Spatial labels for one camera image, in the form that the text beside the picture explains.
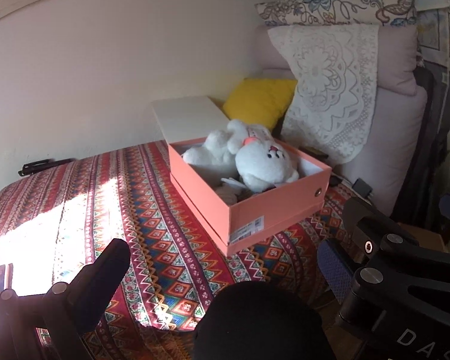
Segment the white bear plush toy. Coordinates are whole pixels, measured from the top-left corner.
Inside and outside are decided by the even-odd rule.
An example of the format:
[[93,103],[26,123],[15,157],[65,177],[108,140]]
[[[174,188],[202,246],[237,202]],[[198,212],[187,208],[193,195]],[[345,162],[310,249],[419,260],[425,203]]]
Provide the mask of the white bear plush toy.
[[233,119],[226,129],[231,134],[227,148],[235,156],[241,181],[251,192],[260,194],[299,179],[288,151],[266,127]]

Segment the white duck plush toy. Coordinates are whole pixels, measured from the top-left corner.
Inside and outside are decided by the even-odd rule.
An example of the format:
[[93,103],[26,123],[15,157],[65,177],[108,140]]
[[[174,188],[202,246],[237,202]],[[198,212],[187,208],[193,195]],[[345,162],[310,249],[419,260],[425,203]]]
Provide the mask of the white duck plush toy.
[[209,184],[218,185],[222,178],[234,178],[237,170],[235,155],[227,148],[229,137],[230,133],[224,130],[212,131],[201,146],[189,148],[182,158]]

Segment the black foam microphone cover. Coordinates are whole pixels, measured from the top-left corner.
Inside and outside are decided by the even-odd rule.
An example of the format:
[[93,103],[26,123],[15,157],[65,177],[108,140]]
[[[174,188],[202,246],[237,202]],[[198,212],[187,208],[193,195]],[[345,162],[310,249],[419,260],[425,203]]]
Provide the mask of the black foam microphone cover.
[[334,359],[320,314],[297,295],[244,281],[221,290],[194,329],[194,359]]

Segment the pink cardboard shoe box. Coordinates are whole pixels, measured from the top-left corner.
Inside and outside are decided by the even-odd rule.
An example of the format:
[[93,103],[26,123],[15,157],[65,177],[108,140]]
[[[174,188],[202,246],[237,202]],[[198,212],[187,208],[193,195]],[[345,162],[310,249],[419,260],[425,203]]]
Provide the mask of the pink cardboard shoe box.
[[300,179],[235,205],[227,205],[182,159],[185,150],[204,141],[202,137],[168,145],[170,179],[188,208],[226,256],[274,236],[322,209],[332,175],[331,167],[285,143],[281,145],[297,161]]

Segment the colourful patterned tablecloth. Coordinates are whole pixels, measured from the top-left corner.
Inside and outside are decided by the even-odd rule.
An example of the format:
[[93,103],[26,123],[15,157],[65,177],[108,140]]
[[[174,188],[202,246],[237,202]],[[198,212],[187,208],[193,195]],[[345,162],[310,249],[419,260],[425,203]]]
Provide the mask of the colourful patterned tablecloth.
[[0,191],[0,265],[20,296],[69,282],[114,238],[130,266],[103,319],[85,340],[98,359],[189,359],[193,328],[213,297],[241,281],[266,281],[314,302],[327,284],[317,248],[339,240],[362,254],[343,225],[347,184],[328,189],[321,211],[228,257],[170,180],[164,141],[57,166]]

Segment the pink sofa backrest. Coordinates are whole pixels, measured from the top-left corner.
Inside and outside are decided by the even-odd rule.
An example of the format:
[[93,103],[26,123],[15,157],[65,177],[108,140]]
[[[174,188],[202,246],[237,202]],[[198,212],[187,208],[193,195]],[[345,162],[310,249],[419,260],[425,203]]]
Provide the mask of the pink sofa backrest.
[[[257,59],[265,71],[286,70],[288,63],[272,45],[269,29],[257,30]],[[377,79],[376,108],[367,143],[352,161],[333,166],[349,182],[363,180],[372,189],[372,202],[386,215],[393,212],[416,150],[420,125],[427,103],[424,88],[415,86],[408,94],[384,88]]]

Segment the black pen on ledge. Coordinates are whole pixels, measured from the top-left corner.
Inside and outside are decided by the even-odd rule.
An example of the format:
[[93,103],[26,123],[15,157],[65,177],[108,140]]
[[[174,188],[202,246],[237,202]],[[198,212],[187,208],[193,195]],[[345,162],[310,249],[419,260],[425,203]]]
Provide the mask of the black pen on ledge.
[[39,172],[43,172],[50,168],[58,167],[64,164],[74,162],[74,158],[67,158],[63,160],[54,161],[52,159],[44,159],[33,163],[26,163],[22,166],[22,169],[17,172],[20,177],[34,175]]

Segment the white lace cover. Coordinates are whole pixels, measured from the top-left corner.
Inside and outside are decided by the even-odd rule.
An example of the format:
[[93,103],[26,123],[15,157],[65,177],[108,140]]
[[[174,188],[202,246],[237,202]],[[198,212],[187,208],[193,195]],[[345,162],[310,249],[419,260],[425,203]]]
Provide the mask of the white lace cover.
[[379,28],[371,24],[271,28],[297,86],[282,138],[347,164],[368,141],[376,108]]

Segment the yellow cushion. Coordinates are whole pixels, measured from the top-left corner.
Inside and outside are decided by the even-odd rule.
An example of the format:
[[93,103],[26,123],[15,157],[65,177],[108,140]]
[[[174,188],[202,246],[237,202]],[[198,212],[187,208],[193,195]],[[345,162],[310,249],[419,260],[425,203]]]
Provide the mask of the yellow cushion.
[[248,125],[262,125],[271,132],[289,108],[296,80],[247,78],[224,102],[228,119],[239,119]]

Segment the white shoe box lid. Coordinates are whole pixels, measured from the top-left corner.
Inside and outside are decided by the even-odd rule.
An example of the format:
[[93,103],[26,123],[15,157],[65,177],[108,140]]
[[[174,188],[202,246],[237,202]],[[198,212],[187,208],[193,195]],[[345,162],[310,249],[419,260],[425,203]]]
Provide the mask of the white shoe box lid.
[[216,129],[225,129],[229,121],[206,96],[157,100],[152,109],[168,143],[207,137]]

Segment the floral pillow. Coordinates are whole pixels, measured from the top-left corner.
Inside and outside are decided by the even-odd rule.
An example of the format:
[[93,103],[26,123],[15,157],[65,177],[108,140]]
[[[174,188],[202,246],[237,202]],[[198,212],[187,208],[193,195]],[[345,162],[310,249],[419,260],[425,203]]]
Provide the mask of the floral pillow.
[[416,0],[279,0],[256,5],[267,26],[376,24],[403,27],[417,22]]

